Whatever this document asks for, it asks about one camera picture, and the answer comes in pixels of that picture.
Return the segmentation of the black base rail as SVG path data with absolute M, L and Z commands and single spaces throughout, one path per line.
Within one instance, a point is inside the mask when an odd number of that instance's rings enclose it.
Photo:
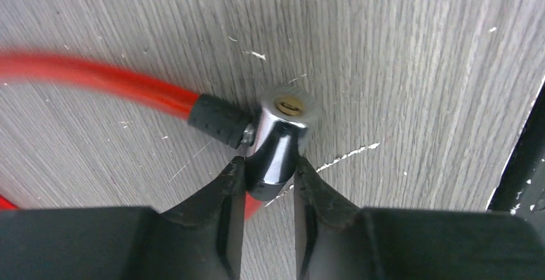
M 543 87 L 487 209 L 518 216 L 532 224 L 544 236 Z

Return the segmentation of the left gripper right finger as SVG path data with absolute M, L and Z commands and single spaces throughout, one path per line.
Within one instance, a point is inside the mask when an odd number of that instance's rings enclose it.
M 298 279 L 543 279 L 544 244 L 506 213 L 360 208 L 300 157 Z

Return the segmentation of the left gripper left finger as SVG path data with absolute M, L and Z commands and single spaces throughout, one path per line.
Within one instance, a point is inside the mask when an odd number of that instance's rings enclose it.
M 1 212 L 2 279 L 238 279 L 245 165 L 173 208 Z

